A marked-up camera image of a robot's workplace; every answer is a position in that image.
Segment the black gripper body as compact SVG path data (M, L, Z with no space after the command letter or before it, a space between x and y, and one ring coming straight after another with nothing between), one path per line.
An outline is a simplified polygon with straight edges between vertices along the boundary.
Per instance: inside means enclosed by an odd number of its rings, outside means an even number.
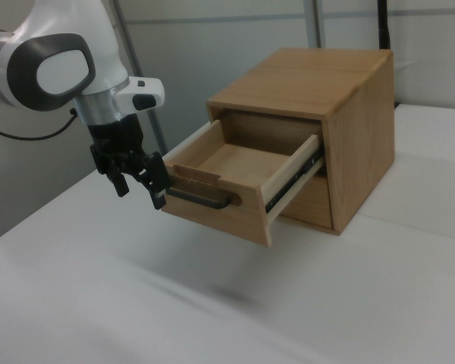
M89 125L92 149L100 155L145 155L143 131L137 115L128 115L110 124Z

